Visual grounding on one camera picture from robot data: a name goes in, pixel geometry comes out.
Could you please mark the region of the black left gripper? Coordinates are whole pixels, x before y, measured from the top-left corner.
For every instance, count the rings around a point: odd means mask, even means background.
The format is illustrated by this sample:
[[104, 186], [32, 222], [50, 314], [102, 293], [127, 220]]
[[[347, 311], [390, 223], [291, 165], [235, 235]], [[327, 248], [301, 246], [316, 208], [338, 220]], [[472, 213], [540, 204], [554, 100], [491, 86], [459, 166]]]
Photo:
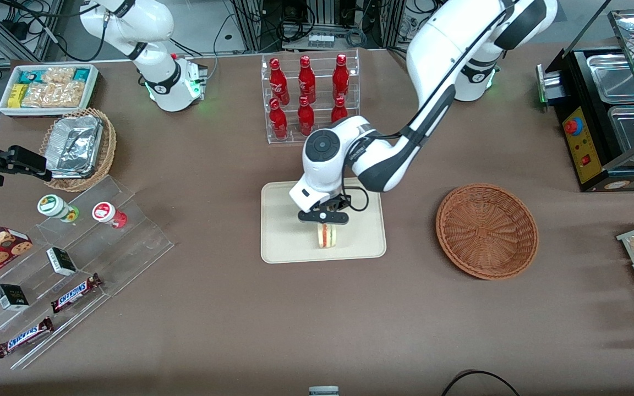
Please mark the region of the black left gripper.
[[349, 207], [349, 195], [337, 194], [328, 200], [319, 203], [317, 210], [337, 212]]

